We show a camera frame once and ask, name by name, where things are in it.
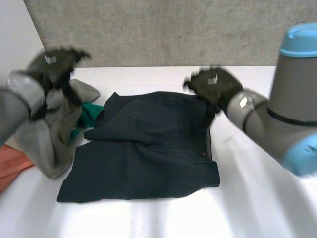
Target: black band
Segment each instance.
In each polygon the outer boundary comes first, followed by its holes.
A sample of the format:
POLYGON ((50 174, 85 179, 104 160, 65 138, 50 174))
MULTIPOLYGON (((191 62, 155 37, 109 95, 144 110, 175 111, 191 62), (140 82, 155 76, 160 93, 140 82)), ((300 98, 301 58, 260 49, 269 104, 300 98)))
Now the black band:
POLYGON ((273 112, 270 108, 267 108, 267 113, 276 120, 281 122, 290 124, 290 125, 300 125, 300 126, 317 126, 317 121, 302 121, 302 120, 293 120, 290 118, 283 117, 275 112, 273 112))

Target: white table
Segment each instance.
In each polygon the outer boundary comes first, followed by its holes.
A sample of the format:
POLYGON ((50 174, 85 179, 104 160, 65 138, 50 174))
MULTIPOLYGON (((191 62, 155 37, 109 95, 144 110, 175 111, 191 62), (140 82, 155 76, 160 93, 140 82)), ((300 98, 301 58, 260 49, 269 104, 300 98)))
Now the white table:
MULTIPOLYGON (((245 87, 269 94, 274 67, 228 67, 245 87)), ((74 78, 119 95, 183 92, 198 67, 80 68, 74 78)), ((211 128, 221 184, 179 199, 56 202, 67 174, 49 180, 24 171, 0 196, 1 238, 316 238, 316 178, 297 178, 233 126, 211 128)))

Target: gray wall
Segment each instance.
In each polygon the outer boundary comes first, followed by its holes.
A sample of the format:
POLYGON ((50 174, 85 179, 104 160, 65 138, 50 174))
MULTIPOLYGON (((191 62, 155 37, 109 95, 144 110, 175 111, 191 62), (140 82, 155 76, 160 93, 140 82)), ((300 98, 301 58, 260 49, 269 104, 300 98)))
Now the gray wall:
POLYGON ((83 66, 275 65, 287 27, 317 21, 317 0, 24 0, 46 48, 83 66))
POLYGON ((0 0, 0 80, 7 79, 12 70, 25 69, 41 49, 42 42, 23 1, 0 0))

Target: black glove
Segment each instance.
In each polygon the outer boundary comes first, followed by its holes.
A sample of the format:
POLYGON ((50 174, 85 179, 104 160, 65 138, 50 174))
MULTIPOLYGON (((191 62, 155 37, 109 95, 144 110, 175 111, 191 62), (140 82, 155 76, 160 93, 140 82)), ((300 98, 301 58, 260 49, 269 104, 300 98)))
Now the black glove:
POLYGON ((186 86, 198 97, 209 101, 217 113, 221 109, 227 113, 230 100, 243 90, 242 84, 234 76, 219 67, 192 74, 190 79, 185 79, 183 87, 186 86))
MULTIPOLYGON (((45 95, 53 88, 62 89, 69 101, 80 105, 82 102, 69 85, 69 80, 76 64, 85 57, 90 58, 90 55, 75 49, 43 51, 33 59, 24 73, 39 82, 44 89, 45 95)), ((46 110, 47 105, 44 104, 31 119, 37 120, 44 117, 46 110)))

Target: teal cloth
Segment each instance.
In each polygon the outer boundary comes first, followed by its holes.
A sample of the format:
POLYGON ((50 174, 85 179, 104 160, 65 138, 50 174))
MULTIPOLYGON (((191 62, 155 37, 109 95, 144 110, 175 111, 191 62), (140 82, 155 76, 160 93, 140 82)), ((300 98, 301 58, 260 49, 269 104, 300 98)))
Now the teal cloth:
POLYGON ((76 135, 78 135, 81 129, 94 127, 96 118, 104 109, 103 106, 91 103, 84 103, 82 107, 82 114, 77 122, 76 128, 72 130, 70 134, 70 139, 73 139, 76 135))

